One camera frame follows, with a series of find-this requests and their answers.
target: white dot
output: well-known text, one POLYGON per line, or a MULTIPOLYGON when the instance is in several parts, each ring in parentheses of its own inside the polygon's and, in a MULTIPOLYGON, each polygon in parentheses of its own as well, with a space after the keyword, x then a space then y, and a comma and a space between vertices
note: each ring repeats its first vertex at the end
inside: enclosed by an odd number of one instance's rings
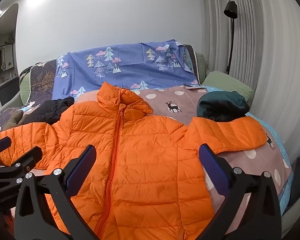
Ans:
POLYGON ((248 203, 249 203, 250 197, 251 197, 251 193, 250 193, 250 194, 249 194, 249 196, 247 197, 247 203, 246 203, 246 207, 248 206, 248 203))
POLYGON ((251 151, 244 151, 244 153, 246 154, 246 156, 249 159, 254 159, 257 155, 257 152, 255 150, 251 150, 251 151))
POLYGON ((173 119, 173 120, 176 120, 176 119, 174 119, 174 118, 172 118, 172 117, 170 117, 170 116, 166 116, 166 117, 171 118, 171 119, 173 119))
POLYGON ((152 98, 155 98, 156 96, 157 96, 156 94, 149 94, 149 95, 146 95, 146 98, 152 99, 152 98))
POLYGON ((204 170, 204 179, 206 181, 206 187, 207 187, 208 190, 210 190, 210 189, 214 188, 214 185, 213 185, 208 173, 206 172, 206 170, 204 169, 203 166, 202 166, 202 168, 204 170))
POLYGON ((183 95, 184 94, 184 92, 183 91, 176 91, 176 92, 174 92, 177 96, 181 96, 181 95, 183 95))
POLYGON ((283 159, 283 164, 285 166, 285 168, 289 169, 290 167, 287 165, 286 161, 283 159))
POLYGON ((280 178, 280 174, 279 174, 277 169, 274 170, 274 179, 278 183, 278 185, 280 186, 281 185, 281 178, 280 178))

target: jacket collar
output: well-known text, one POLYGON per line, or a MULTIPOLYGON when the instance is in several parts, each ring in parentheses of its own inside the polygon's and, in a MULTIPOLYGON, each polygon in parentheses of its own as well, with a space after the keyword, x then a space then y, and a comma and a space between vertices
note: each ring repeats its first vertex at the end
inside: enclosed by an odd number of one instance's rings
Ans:
POLYGON ((147 114, 153 114, 149 104, 134 92, 103 82, 98 94, 98 103, 102 108, 115 111, 124 110, 125 119, 137 120, 147 114))

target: black jacket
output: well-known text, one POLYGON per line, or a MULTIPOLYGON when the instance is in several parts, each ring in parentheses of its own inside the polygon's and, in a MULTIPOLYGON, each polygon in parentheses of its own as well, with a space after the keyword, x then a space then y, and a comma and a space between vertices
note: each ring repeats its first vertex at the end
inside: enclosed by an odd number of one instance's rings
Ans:
POLYGON ((31 114, 28 114, 22 124, 45 122, 50 125, 60 120, 61 114, 74 104, 74 98, 47 100, 31 114))

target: deer print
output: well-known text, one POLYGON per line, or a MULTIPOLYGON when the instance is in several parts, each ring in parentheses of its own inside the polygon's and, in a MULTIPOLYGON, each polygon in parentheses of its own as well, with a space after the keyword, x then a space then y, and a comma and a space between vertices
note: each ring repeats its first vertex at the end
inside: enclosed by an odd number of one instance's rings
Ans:
POLYGON ((174 113, 174 110, 177 110, 178 112, 182 112, 177 105, 171 104, 171 101, 166 102, 168 105, 169 111, 174 113))
POLYGON ((271 138, 268 135, 267 135, 267 137, 268 137, 267 143, 270 145, 271 149, 274 150, 275 147, 274 147, 274 144, 273 144, 271 138))

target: pillow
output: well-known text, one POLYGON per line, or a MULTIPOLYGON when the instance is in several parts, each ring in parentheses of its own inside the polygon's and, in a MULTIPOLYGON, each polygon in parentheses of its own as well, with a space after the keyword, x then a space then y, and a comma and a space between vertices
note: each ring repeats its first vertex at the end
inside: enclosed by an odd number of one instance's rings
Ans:
POLYGON ((198 69, 198 81, 199 84, 202 84, 204 79, 206 78, 206 61, 204 59, 204 55, 200 52, 196 52, 196 59, 197 59, 197 69, 198 69))
POLYGON ((216 87, 228 92, 237 91, 246 99, 246 101, 249 100, 253 91, 239 80, 219 71, 210 72, 202 85, 216 87))
POLYGON ((20 82, 20 97, 25 105, 30 95, 30 72, 28 72, 20 82))

